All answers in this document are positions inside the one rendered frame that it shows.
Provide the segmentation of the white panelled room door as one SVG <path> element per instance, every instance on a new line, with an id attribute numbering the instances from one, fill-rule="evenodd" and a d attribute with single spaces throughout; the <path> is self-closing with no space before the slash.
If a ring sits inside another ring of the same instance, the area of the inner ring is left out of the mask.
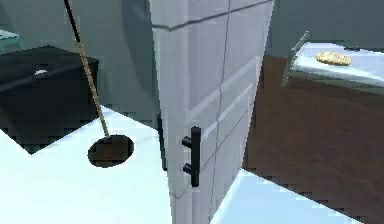
<path id="1" fill-rule="evenodd" d="M 242 167 L 275 0 L 149 0 L 172 224 L 211 224 Z M 199 186 L 182 139 L 201 128 Z"/>

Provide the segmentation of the floor lamp with round base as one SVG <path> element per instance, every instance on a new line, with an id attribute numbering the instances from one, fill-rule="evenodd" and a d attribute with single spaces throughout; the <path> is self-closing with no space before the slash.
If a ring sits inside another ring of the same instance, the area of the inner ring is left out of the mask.
<path id="1" fill-rule="evenodd" d="M 104 136 L 93 143 L 88 149 L 87 157 L 89 162 L 95 167 L 110 168 L 126 162 L 134 152 L 134 143 L 126 135 L 111 135 L 107 122 L 102 111 L 99 95 L 92 76 L 92 71 L 88 62 L 85 48 L 81 42 L 80 33 L 73 16 L 69 0 L 63 0 L 66 13 L 68 15 L 72 32 L 79 49 L 80 59 L 84 68 L 89 89 L 92 94 L 93 102 L 98 114 Z"/>

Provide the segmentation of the black cabinet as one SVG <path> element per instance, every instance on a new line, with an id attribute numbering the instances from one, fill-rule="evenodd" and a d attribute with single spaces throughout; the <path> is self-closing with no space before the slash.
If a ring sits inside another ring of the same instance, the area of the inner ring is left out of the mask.
<path id="1" fill-rule="evenodd" d="M 0 55 L 0 130 L 26 152 L 97 117 L 78 54 L 47 45 Z"/>

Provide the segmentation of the yellow bread loaf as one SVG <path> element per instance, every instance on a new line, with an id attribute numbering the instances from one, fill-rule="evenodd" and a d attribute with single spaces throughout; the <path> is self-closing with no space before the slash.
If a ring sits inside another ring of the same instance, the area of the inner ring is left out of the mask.
<path id="1" fill-rule="evenodd" d="M 316 55 L 318 62 L 330 65 L 349 66 L 352 63 L 352 59 L 344 54 L 336 52 L 320 52 Z"/>

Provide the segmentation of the pale green furniture corner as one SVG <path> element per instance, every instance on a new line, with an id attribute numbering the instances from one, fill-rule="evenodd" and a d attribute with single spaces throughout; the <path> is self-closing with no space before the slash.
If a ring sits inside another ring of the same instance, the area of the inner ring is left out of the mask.
<path id="1" fill-rule="evenodd" d="M 21 49 L 22 44 L 18 34 L 0 29 L 0 54 Z"/>

